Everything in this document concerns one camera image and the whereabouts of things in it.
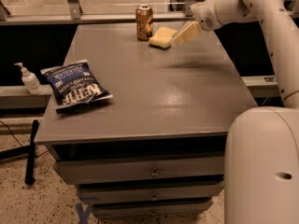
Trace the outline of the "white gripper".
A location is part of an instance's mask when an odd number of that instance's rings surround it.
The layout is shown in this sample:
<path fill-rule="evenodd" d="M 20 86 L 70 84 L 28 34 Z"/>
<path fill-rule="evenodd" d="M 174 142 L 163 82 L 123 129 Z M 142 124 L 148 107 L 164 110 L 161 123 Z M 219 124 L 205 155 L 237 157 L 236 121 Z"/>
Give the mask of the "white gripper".
<path fill-rule="evenodd" d="M 196 38 L 201 34 L 201 27 L 205 31 L 220 29 L 222 24 L 217 18 L 216 4 L 217 0 L 205 0 L 192 4 L 190 9 L 197 21 L 187 21 L 173 36 L 171 45 L 178 47 Z"/>

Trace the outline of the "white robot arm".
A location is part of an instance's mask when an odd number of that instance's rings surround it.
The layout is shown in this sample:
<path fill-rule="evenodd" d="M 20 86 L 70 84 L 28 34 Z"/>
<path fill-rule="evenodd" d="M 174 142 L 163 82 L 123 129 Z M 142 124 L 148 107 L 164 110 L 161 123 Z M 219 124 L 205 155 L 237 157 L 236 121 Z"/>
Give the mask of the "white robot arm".
<path fill-rule="evenodd" d="M 225 224 L 299 224 L 297 25 L 284 0 L 206 0 L 190 9 L 206 31 L 257 21 L 283 102 L 242 113 L 227 134 Z"/>

